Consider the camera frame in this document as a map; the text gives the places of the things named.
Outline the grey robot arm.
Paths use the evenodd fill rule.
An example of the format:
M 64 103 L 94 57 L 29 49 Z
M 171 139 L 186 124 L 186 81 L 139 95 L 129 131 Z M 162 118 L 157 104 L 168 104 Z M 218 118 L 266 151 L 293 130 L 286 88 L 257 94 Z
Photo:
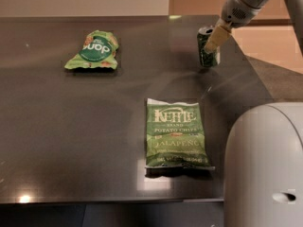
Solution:
M 222 46 L 268 0 L 226 0 L 205 52 Z M 284 0 L 302 41 L 303 0 Z M 303 103 L 257 106 L 233 125 L 224 160 L 224 227 L 303 227 Z

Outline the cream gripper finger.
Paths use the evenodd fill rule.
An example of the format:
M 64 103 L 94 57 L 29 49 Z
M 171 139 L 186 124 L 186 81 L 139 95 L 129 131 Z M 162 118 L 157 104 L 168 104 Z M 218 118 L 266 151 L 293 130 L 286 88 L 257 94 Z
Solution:
M 207 54 L 214 53 L 221 45 L 223 45 L 231 36 L 231 27 L 227 23 L 218 23 L 215 25 L 213 32 L 207 39 L 204 51 Z

